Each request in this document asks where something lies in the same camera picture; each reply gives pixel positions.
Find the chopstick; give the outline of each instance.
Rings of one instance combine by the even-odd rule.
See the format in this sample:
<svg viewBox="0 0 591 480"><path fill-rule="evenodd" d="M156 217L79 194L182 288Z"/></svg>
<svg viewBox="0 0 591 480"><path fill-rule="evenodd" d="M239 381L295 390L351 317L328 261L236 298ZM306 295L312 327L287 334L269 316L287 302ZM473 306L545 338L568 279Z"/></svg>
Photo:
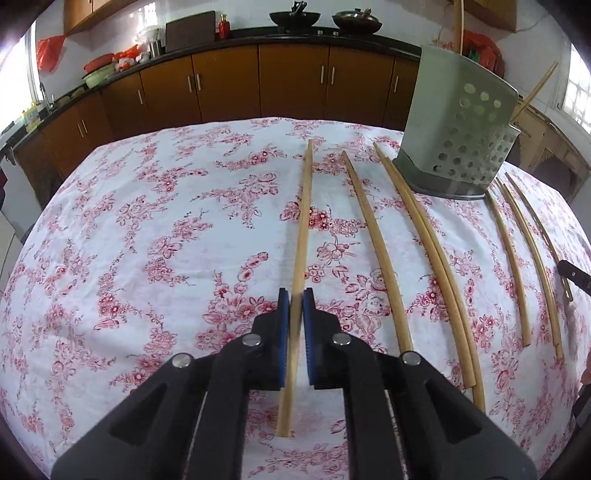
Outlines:
<svg viewBox="0 0 591 480"><path fill-rule="evenodd" d="M411 220L417 228L419 237L423 241L423 245L425 245L427 256L429 257L446 303L450 325L452 327L452 334L454 336L454 341L456 342L458 357L460 358L460 366L464 366L464 368L462 368L464 387L472 387L474 403L481 411L486 412L482 371L480 370L480 359L478 358L474 334L472 333L472 327L466 312L466 306L464 305L464 302L462 302L462 294L457 286L457 282L452 274L449 263L447 263L446 254L433 231L433 227L427 218L423 206L417 201L403 176L391 160L384 155L378 147L378 144L375 142L374 149L377 152L382 165L386 169L388 176L392 180L392 183L402 197L402 201L408 210ZM466 355L465 347L463 346L464 342L467 343L468 355Z"/></svg>
<svg viewBox="0 0 591 480"><path fill-rule="evenodd" d="M462 54L462 46L464 44L464 0L453 0L453 8L456 14L453 49L456 53Z"/></svg>
<svg viewBox="0 0 591 480"><path fill-rule="evenodd" d="M517 105L515 107L515 110L513 111L513 115L511 115L511 120L509 120L509 124L514 123L515 120L517 120L517 117L519 117L521 115L521 112L523 112L523 110L528 108L531 101L535 98L535 96L539 93L539 91L542 89L542 87L546 84L548 79L552 76L552 74L556 70L557 66L558 66L558 60L555 60L552 63L552 65L550 65L550 68L545 73L545 75L540 79L540 81L538 82L538 85L536 85L534 87L534 89L531 91L531 93L525 98L525 100L523 100L521 105Z"/></svg>
<svg viewBox="0 0 591 480"><path fill-rule="evenodd" d="M548 277L546 276L540 252L534 242L534 237L530 232L525 218L523 217L523 214L521 213L521 210L519 209L517 202L513 198L513 195L504 183L501 183L499 181L499 185L501 186L501 191L503 192L505 200L509 203L511 209L513 210L513 214L515 215L515 219L517 220L519 229L523 233L525 240L527 241L527 245L530 248L531 255L534 257L535 269L538 272L538 278L540 279L542 289L544 290L544 297L546 299L546 306L548 308L548 316L550 317L552 343L554 344L554 347L556 349L556 358L558 360L561 360L562 358L564 358L564 351L562 348L562 335L560 333L560 324L558 323L558 310L556 308L556 301L554 300L554 296L552 295L550 282L548 282Z"/></svg>
<svg viewBox="0 0 591 480"><path fill-rule="evenodd" d="M291 282L290 331L287 346L287 371L285 387L281 389L279 413L277 417L277 436L291 435L291 416L294 396L296 394L297 362L300 354L301 302L304 291L304 272L306 270L306 254L308 248L308 231L310 221L310 201L312 195L312 140L304 154L304 176L300 202L300 222L295 249L295 265Z"/></svg>
<svg viewBox="0 0 591 480"><path fill-rule="evenodd" d="M400 353L413 349L413 341L410 336L410 330L408 328L408 320L404 304L402 303L402 295L396 282L396 276L394 275L394 269L392 268L392 262L384 243L384 238L379 230L378 222L375 219L374 213L369 205L369 201L363 186L359 181L359 177L353 165L349 159L347 153L343 150L343 158L345 159L345 165L347 166L347 173L353 183L353 189L357 195L363 218L368 226L369 236L374 244L374 250L376 257L378 257L378 264L382 270L382 276L384 278L384 284L386 285L386 293L388 295L388 301L390 308L392 309L392 319L394 320L394 326L396 328L396 337L398 338L398 346Z"/></svg>
<svg viewBox="0 0 591 480"><path fill-rule="evenodd" d="M527 304L525 303L525 292L523 288L523 281L521 280L521 272L519 271L519 266L517 265L517 259L515 257L513 245L511 245L511 240L509 239L509 234L507 233L507 228L503 223L503 218L501 217L501 213L499 212L495 200L488 190L486 191L485 195L486 200L491 207L492 214L495 217L496 226L501 233L501 239L503 245L505 246L505 252L507 253L507 257L509 257L509 265L511 266L513 278L515 279L515 293L517 293L517 305L519 307L519 319L521 321L521 341L523 346L528 346L531 344L530 320L527 315Z"/></svg>
<svg viewBox="0 0 591 480"><path fill-rule="evenodd" d="M552 254L552 258L554 259L554 261L558 265L558 262L560 262L560 257L558 256L558 252L556 251L556 249L552 243L552 240L550 239L550 236L548 235L548 232L546 231L546 228L544 227L544 224L540 220L540 217L538 217L538 214L535 212L534 208L531 206L530 201L527 199L527 197L525 196L523 191L519 188L519 185L517 185L515 180L513 180L513 178L511 178L511 175L509 175L508 173L505 173L505 175L509 179L509 182L511 182L511 185L513 185L513 188L517 192L517 195L519 195L519 198L521 198L521 201L525 204L525 207L528 209L530 215L534 219L535 224L540 229L540 232L542 233L542 237L544 237L546 245L548 245L548 249L550 250L550 253ZM564 277L560 277L560 282L562 283L562 287L564 288L564 292L566 293L566 297L568 298L568 300L573 301L574 300L573 292L570 289L569 281Z"/></svg>

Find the silver rivet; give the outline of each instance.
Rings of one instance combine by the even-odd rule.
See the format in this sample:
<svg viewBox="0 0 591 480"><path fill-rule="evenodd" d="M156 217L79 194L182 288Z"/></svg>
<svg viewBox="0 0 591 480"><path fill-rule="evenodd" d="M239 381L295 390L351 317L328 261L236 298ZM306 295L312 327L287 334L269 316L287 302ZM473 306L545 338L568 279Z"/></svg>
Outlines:
<svg viewBox="0 0 591 480"><path fill-rule="evenodd" d="M351 337L346 333L339 332L333 335L333 343L343 346L351 343Z"/></svg>
<svg viewBox="0 0 591 480"><path fill-rule="evenodd" d="M246 346L257 346L260 345L261 342L261 336L257 335L256 333L248 333L244 337L242 337L242 343Z"/></svg>
<svg viewBox="0 0 591 480"><path fill-rule="evenodd" d="M179 353L173 357L173 365L176 368L185 368L191 364L191 356L186 353Z"/></svg>
<svg viewBox="0 0 591 480"><path fill-rule="evenodd" d="M411 367L416 367L421 363L421 356L417 352L405 352L402 356L402 361Z"/></svg>

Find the tablecloth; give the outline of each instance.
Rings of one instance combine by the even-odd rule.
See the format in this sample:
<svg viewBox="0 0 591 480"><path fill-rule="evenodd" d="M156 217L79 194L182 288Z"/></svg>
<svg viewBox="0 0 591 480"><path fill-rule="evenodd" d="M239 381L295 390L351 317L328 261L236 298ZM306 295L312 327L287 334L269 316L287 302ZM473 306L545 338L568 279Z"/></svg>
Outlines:
<svg viewBox="0 0 591 480"><path fill-rule="evenodd" d="M362 179L397 273L417 351L462 386L446 308L425 250L372 147L395 157L402 133L262 118L166 129L104 145L39 218L0 304L0 409L37 465L55 459L176 352L203 356L247 332L291 287L303 153L314 145L306 286L318 307L376 351L399 353L384 281L339 154ZM591 271L591 248L553 189L509 164L559 254ZM589 351L591 301L557 298L557 361L527 244L498 192L526 288L523 348L511 269L484 201L418 195L464 295L489 417L544 472L569 438ZM293 437L275 436L278 393L251 392L243 478L348 476L342 394L307 385L301 349Z"/></svg>

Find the black countertop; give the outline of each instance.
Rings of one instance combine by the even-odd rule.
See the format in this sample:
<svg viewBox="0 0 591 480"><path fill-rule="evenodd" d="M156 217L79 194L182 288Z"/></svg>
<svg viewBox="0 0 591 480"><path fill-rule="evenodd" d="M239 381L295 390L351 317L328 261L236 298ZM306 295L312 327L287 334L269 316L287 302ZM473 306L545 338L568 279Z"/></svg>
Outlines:
<svg viewBox="0 0 591 480"><path fill-rule="evenodd" d="M86 89L84 93L73 98L67 104L51 111L42 121L39 126L30 133L26 133L24 127L18 130L7 142L6 146L0 150L0 158L7 148L13 150L25 144L36 133L41 131L51 120L58 117L63 112L68 110L72 105L75 105L81 99L87 97L91 93L98 92L107 85L120 80L127 75L132 75L140 70L157 65L168 60L174 60L180 57L185 57L193 53L200 53L203 51L217 50L219 48L238 47L242 45L261 45L274 43L306 43L318 45L330 45L346 48L354 48L357 50L371 51L383 55L392 55L395 57L403 57L409 60L419 61L421 58L421 48L410 43L406 43L394 38L382 37L381 35L347 35L343 34L337 28L328 27L310 27L305 30L286 30L281 27L258 27L258 28L242 28L232 31L232 38L228 40L217 40L213 43L198 45L181 50L175 50L170 53L165 53L138 65L124 70L123 72L112 76L107 82L100 85Z"/></svg>

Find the red bottle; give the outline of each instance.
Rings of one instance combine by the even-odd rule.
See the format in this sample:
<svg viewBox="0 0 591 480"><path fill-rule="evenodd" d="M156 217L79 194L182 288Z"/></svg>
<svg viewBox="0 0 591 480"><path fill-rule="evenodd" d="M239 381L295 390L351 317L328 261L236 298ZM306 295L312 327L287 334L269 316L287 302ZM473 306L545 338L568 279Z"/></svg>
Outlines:
<svg viewBox="0 0 591 480"><path fill-rule="evenodd" d="M217 27L219 29L221 40L230 38L230 22L228 21L226 14L222 14L222 19L220 20L220 23L217 25Z"/></svg>

